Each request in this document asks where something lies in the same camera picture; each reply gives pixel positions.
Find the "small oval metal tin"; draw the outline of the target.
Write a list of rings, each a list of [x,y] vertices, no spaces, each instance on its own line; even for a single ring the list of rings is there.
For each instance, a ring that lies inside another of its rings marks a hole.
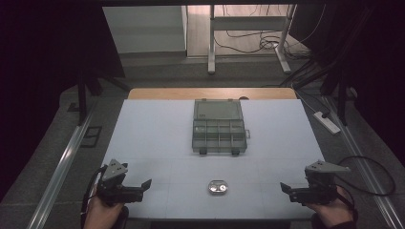
[[[224,180],[211,180],[208,183],[208,192],[213,196],[222,196],[228,191],[228,184]]]

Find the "aluminium rail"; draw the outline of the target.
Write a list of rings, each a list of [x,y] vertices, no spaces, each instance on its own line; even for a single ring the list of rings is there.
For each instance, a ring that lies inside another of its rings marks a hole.
[[[80,124],[75,127],[74,133],[70,138],[61,158],[59,159],[45,192],[42,198],[39,200],[26,229],[44,228],[50,212],[52,211],[55,200],[75,159],[75,155],[80,147],[81,141],[91,123],[95,107],[96,102],[87,111],[87,114]]]
[[[364,159],[364,154],[360,150],[355,138],[353,137],[348,126],[345,126],[337,115],[337,108],[334,105],[333,99],[329,96],[323,96],[323,101],[330,109],[330,117],[335,121],[336,125],[341,129],[341,135],[347,145],[349,151],[355,158],[356,166],[364,179],[364,182],[368,189],[372,192],[382,192],[383,186],[377,179],[376,174],[372,171],[371,164]],[[374,196],[374,201],[385,219],[386,223],[391,229],[405,229],[405,222],[400,219],[398,212],[396,211],[394,204],[391,202],[388,196],[379,197]]]

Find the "clear plastic compartment organizer box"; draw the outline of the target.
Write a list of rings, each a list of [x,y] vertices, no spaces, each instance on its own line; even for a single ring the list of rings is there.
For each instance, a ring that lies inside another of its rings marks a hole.
[[[194,153],[242,154],[247,149],[245,121],[240,100],[196,99],[192,148]]]

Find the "white power strip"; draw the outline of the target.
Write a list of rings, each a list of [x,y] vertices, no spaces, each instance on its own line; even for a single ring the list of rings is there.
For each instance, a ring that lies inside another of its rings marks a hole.
[[[328,118],[326,114],[317,112],[313,114],[314,118],[318,120],[332,135],[340,132],[340,129]]]

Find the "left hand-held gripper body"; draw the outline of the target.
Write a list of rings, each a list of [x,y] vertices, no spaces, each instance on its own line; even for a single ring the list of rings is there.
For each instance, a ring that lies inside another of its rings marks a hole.
[[[96,195],[107,205],[115,203],[142,202],[144,185],[140,187],[126,187],[122,184],[126,177],[128,164],[121,164],[112,159],[106,165],[97,182]]]

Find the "white metal table frame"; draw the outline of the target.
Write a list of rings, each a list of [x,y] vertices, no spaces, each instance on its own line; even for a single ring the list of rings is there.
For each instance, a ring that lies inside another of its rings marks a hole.
[[[289,5],[286,16],[215,16],[215,6],[210,6],[208,73],[215,73],[214,31],[280,31],[281,37],[275,53],[284,73],[291,73],[284,45],[296,6]]]

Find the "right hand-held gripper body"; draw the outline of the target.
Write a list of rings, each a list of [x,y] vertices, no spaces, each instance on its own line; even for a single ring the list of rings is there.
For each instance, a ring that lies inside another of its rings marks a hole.
[[[318,160],[305,168],[307,188],[288,187],[288,196],[291,202],[302,204],[314,203],[326,205],[340,197],[337,192],[334,177],[338,173],[349,173],[348,167]]]

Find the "white cabinet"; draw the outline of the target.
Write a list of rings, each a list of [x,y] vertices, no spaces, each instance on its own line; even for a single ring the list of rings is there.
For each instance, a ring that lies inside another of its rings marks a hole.
[[[185,7],[104,7],[119,53],[185,52]]]

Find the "dark curtain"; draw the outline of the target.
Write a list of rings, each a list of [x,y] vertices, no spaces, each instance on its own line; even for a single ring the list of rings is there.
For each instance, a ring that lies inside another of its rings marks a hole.
[[[0,201],[83,75],[123,77],[103,8],[85,0],[0,0]]]
[[[341,71],[355,108],[405,165],[405,0],[324,0],[312,45],[326,79]]]

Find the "white table cover sheet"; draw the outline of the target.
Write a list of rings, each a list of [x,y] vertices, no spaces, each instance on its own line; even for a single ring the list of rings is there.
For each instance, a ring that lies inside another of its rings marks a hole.
[[[128,164],[123,183],[151,179],[142,202],[131,203],[136,219],[308,219],[310,209],[289,200],[280,183],[304,187],[304,169],[322,158],[298,99],[244,100],[250,132],[240,156],[192,150],[191,100],[127,100],[105,158]],[[222,196],[208,192],[224,180]]]

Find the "wooden table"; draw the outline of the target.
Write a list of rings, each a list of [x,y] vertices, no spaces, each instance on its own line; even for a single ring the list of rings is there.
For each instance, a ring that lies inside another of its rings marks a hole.
[[[137,88],[129,99],[296,99],[290,88]]]

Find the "person's left hand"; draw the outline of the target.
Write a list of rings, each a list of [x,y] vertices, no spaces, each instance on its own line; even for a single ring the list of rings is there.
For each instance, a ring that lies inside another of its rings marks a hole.
[[[83,229],[112,229],[124,204],[106,205],[96,196],[96,186],[93,187],[92,195],[93,197],[88,203]]]

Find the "black floor frame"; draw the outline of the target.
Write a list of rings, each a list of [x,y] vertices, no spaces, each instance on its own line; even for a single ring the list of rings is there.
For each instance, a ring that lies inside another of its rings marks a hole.
[[[90,126],[82,138],[81,148],[95,148],[102,132],[101,126]]]

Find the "black metal stand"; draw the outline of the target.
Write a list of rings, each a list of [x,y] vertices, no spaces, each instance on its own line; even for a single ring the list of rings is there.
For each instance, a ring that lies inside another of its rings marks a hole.
[[[99,78],[102,78],[116,87],[121,88],[127,93],[131,91],[130,86],[98,69],[80,71],[77,75],[79,126],[84,124],[85,119],[88,116],[86,90],[89,90],[91,95],[100,96],[102,94],[102,87],[98,81]]]
[[[331,95],[337,89],[337,115],[344,126],[346,120],[346,101],[347,101],[348,80],[341,71],[333,71],[328,74],[321,86],[321,95]]]

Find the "person's right hand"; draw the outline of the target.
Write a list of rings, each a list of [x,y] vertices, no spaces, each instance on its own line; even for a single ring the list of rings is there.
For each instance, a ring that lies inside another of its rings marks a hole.
[[[327,205],[306,206],[314,211],[310,220],[312,229],[356,229],[353,211],[340,199]]]

